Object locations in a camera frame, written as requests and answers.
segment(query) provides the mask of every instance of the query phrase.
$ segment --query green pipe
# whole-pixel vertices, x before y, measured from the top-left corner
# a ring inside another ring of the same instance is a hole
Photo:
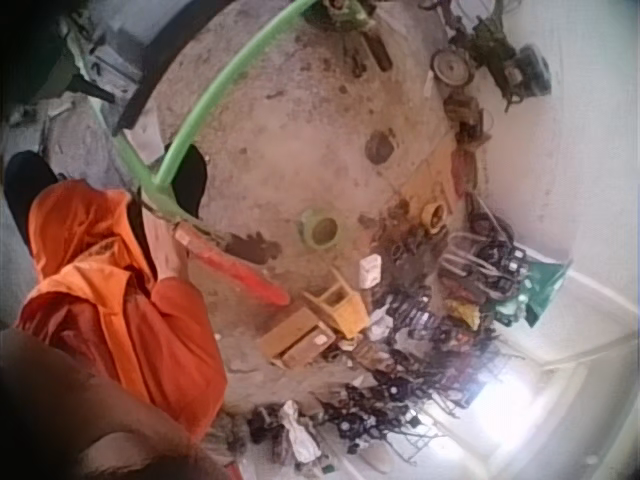
[[[182,123],[180,130],[173,139],[171,147],[160,165],[158,173],[153,178],[153,182],[156,185],[166,186],[171,183],[180,167],[182,158],[200,131],[200,128],[202,128],[207,115],[220,103],[220,100],[222,100],[222,97],[238,75],[246,70],[275,37],[288,28],[296,18],[316,1],[317,0],[295,0],[267,23],[249,43],[236,54],[222,72],[220,72]]]

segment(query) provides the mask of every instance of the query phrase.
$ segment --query person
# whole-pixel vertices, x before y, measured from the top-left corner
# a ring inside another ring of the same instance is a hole
[[[194,216],[205,184],[192,146],[172,186]],[[226,376],[171,226],[34,152],[11,158],[4,194],[38,277],[0,338],[4,435],[48,478],[226,478],[196,446]]]

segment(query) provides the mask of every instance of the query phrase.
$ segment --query stain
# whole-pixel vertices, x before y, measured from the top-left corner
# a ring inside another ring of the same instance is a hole
[[[225,253],[256,265],[265,265],[282,253],[282,246],[278,242],[266,240],[261,232],[247,235],[246,238],[234,233],[229,236],[230,241],[225,245]]]
[[[309,46],[309,42],[304,38],[304,36],[300,35],[299,33],[296,34],[295,37],[293,37],[293,42],[302,49]]]
[[[282,97],[284,95],[284,90],[278,90],[277,92],[269,93],[264,96],[267,100],[273,100],[274,98]]]
[[[358,215],[358,224],[365,230],[373,230],[378,228],[378,223],[379,223],[378,220],[376,220],[373,217],[369,217],[364,213],[361,213],[360,215]]]
[[[326,57],[322,59],[322,71],[333,72],[333,64],[331,63],[331,60]]]
[[[406,198],[401,198],[398,200],[398,203],[389,207],[387,210],[387,216],[391,220],[401,220],[403,218],[407,218],[409,215],[410,205],[409,200]]]
[[[395,147],[389,140],[389,136],[381,130],[375,130],[364,146],[365,156],[374,165],[385,163],[394,151]]]

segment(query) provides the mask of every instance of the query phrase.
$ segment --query pile of junk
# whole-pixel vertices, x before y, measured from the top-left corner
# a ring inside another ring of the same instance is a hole
[[[523,359],[500,350],[498,329],[534,327],[568,265],[531,259],[506,221],[476,194],[466,198],[465,225],[454,232],[437,202],[417,223],[406,201],[377,220],[373,253],[361,262],[361,280],[373,279],[361,288],[369,322],[351,339],[337,335],[321,355],[327,362],[346,357],[365,373],[316,394],[319,408],[307,415],[293,402],[256,408],[251,438],[271,439],[275,462],[318,473],[311,478],[333,471],[331,449],[322,448],[326,427],[333,427],[347,454],[384,442],[414,464],[446,435],[430,409],[458,418],[509,361]],[[373,274],[372,265],[379,267]],[[292,425],[304,433],[294,434]]]
[[[306,19],[318,24],[324,18],[326,23],[339,18],[338,5],[354,3],[318,2]],[[375,2],[362,3],[373,10]],[[452,0],[419,7],[439,9],[454,32],[449,45],[433,55],[431,69],[450,89],[444,106],[457,127],[453,155],[475,165],[475,151],[490,139],[483,110],[465,92],[476,69],[489,70],[508,110],[551,92],[549,66],[535,46],[517,50],[509,43],[502,0],[494,2],[487,18],[478,19],[472,32],[453,14]],[[381,70],[392,68],[380,54],[375,30],[364,31]],[[523,359],[501,351],[498,331],[518,322],[534,327],[569,264],[531,258],[512,227],[475,193],[476,183],[477,175],[471,175],[455,185],[465,199],[464,221],[456,228],[448,218],[453,209],[438,200],[424,205],[419,218],[410,215],[405,198],[380,218],[360,218],[361,226],[373,233],[370,255],[360,262],[359,291],[334,269],[332,287],[319,296],[305,294],[310,309],[333,332],[318,359],[346,358],[363,375],[314,394],[316,408],[304,413],[291,401],[256,408],[248,422],[251,439],[271,440],[275,463],[295,465],[297,472],[320,478],[339,463],[335,447],[326,441],[333,432],[346,454],[363,453],[382,442],[415,465],[420,451],[446,436],[446,428],[430,413],[434,408],[459,418],[460,410],[470,408],[509,361]],[[270,339],[263,337],[263,351],[265,345]],[[285,358],[290,351],[280,359],[273,352],[269,356],[280,366],[293,367],[293,359]]]

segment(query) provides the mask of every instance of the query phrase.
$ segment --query concrete floor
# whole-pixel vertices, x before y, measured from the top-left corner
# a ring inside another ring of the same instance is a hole
[[[232,55],[286,4],[239,0],[182,52],[153,96],[165,139],[175,134],[199,93]],[[448,132],[440,96],[435,90],[424,92],[431,53],[446,42],[440,20],[409,2],[382,4],[379,17],[394,61],[391,72],[381,73],[356,37],[346,45],[359,49],[367,71],[354,78],[344,54],[345,38],[300,21],[244,75],[196,142],[209,168],[201,216],[216,228],[239,234],[259,230],[279,242],[283,253],[265,270],[294,296],[326,287],[331,265],[355,285],[357,262],[368,252],[358,216],[377,216],[412,184],[414,172],[420,171],[426,183],[414,179],[411,188],[425,198],[444,193],[442,187],[434,190],[434,179],[450,176],[448,154],[439,166],[427,162]],[[88,105],[80,102],[74,112],[56,120],[51,163],[98,187],[127,184],[90,115]],[[390,132],[395,147],[377,167],[364,154],[375,130]],[[317,253],[300,241],[297,221],[311,207],[340,219],[343,237],[336,248]],[[10,227],[5,218],[3,230]],[[3,258],[12,251],[3,246]],[[4,276],[6,261],[2,271]],[[308,400],[310,391],[359,375],[344,364],[319,362],[299,372],[271,366],[255,339],[274,311],[201,265],[193,264],[191,274],[221,335],[228,407],[246,410],[268,401]],[[17,305],[19,296],[12,298]]]

